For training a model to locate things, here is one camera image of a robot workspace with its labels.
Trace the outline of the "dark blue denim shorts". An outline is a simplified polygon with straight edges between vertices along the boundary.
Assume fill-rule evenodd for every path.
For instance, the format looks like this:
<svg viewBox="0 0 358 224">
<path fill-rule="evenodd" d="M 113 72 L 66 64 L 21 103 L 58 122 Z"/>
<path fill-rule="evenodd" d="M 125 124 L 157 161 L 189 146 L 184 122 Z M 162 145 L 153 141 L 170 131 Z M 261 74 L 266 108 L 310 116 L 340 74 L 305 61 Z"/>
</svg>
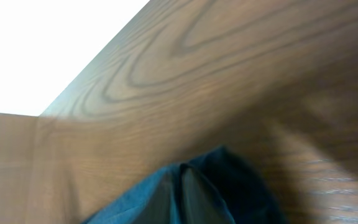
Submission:
<svg viewBox="0 0 358 224">
<path fill-rule="evenodd" d="M 165 166 L 86 219 L 86 223 L 286 223 L 262 179 L 221 146 Z"/>
</svg>

